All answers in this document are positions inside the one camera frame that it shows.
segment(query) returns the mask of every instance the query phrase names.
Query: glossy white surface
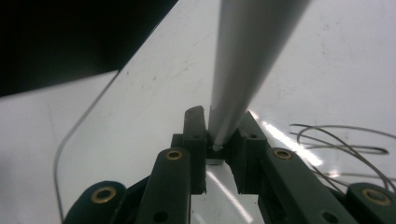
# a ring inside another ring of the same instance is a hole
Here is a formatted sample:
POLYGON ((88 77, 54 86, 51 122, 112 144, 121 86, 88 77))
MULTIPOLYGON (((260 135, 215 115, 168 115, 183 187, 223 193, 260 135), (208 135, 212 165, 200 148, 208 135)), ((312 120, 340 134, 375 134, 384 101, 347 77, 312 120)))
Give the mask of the glossy white surface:
MULTIPOLYGON (((373 174, 343 152, 299 146, 290 125, 344 124, 396 133, 395 10, 396 2, 389 0, 311 4, 249 108, 273 146, 297 150, 332 176, 373 174)), ((116 180, 131 186, 149 175, 172 133, 182 132, 186 109, 202 105, 207 118, 218 18, 219 1, 180 0, 121 71, 63 148, 58 174, 65 212, 96 182, 116 180)), ((364 156, 384 174, 396 176, 394 139, 332 132, 349 144, 388 148, 388 156, 364 156)), ((211 189, 221 195, 210 176, 211 189)), ((228 179, 224 186, 231 186, 227 181, 232 177, 222 177, 228 179)), ((227 197, 214 200, 216 209, 206 209, 197 200, 192 215, 196 223, 250 221, 235 212, 227 197), (236 218, 228 220, 230 214, 236 218)), ((251 214, 257 220, 257 212, 251 214)))
POLYGON ((191 224, 263 223, 257 195, 239 195, 227 164, 206 166, 207 194, 191 196, 191 224))
POLYGON ((115 75, 0 98, 0 223, 60 223, 56 148, 115 75))

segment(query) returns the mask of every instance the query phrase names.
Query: black object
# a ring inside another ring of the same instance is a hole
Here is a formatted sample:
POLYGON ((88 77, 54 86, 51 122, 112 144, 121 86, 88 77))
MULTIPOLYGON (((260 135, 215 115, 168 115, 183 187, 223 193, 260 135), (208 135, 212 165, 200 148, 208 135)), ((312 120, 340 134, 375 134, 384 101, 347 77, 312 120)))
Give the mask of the black object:
POLYGON ((362 183, 351 185, 346 197, 334 194, 297 154, 271 148, 248 112, 220 153, 212 152, 207 139, 204 109, 187 110, 183 134, 174 134, 171 148, 158 155, 151 176, 121 191, 121 198, 100 209, 92 204, 92 195, 102 185, 90 187, 73 205, 65 223, 189 223, 190 196, 205 191, 205 158, 224 159, 238 192, 259 195, 267 224, 396 223, 393 193, 362 183), (108 211, 98 214, 103 209, 108 211), (103 217, 102 222, 96 216, 103 217))
POLYGON ((67 214, 67 224, 113 224, 123 206, 126 189, 117 182, 92 185, 78 198, 67 214))
POLYGON ((15 0, 0 13, 0 96, 121 70, 177 0, 15 0))
POLYGON ((345 204, 362 224, 396 223, 396 195, 379 186, 358 183, 349 186, 345 204))
POLYGON ((136 224, 190 222, 190 153, 170 148, 158 154, 136 224))

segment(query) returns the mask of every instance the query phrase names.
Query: white cylindrical tube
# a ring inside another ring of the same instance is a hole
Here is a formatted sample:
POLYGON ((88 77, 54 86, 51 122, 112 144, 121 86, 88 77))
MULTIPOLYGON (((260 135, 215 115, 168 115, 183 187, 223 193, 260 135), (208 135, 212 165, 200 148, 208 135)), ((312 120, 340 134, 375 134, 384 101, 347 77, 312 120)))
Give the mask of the white cylindrical tube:
POLYGON ((208 131, 219 150, 245 115, 309 0, 223 0, 208 131))

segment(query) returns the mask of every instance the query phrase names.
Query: dark background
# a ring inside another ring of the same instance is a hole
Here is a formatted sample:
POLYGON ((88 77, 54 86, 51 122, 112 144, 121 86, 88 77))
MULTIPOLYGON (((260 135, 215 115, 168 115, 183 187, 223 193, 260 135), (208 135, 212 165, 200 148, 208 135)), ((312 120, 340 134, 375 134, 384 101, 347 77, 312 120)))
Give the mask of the dark background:
POLYGON ((121 68, 177 0, 22 0, 0 9, 0 96, 121 68))

